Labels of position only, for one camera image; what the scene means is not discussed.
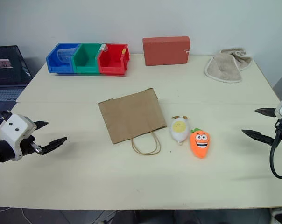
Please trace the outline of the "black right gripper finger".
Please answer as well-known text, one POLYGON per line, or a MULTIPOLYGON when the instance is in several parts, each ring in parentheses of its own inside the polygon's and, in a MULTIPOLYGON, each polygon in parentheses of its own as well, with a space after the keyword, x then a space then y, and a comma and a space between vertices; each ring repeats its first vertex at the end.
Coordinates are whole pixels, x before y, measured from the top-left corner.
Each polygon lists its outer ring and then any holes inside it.
POLYGON ((271 138, 269 136, 266 136, 266 135, 263 135, 260 132, 253 131, 253 130, 245 130, 245 129, 242 129, 242 132, 245 135, 249 136, 250 138, 252 138, 252 139, 254 139, 256 141, 268 144, 270 146, 272 146, 272 144, 274 143, 274 139, 273 138, 271 138))
POLYGON ((256 109, 255 112, 268 117, 276 117, 275 108, 259 108, 256 109))

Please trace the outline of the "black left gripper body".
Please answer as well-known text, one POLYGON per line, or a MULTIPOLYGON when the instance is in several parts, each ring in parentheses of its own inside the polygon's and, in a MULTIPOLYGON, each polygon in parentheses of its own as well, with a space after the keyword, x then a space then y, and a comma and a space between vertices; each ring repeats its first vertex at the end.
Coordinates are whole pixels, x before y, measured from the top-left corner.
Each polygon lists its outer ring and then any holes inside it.
POLYGON ((23 139, 21 141, 21 152, 23 156, 32 154, 32 153, 38 153, 40 155, 42 154, 41 146, 38 146, 37 144, 35 144, 34 141, 35 141, 34 136, 29 136, 28 138, 23 139))

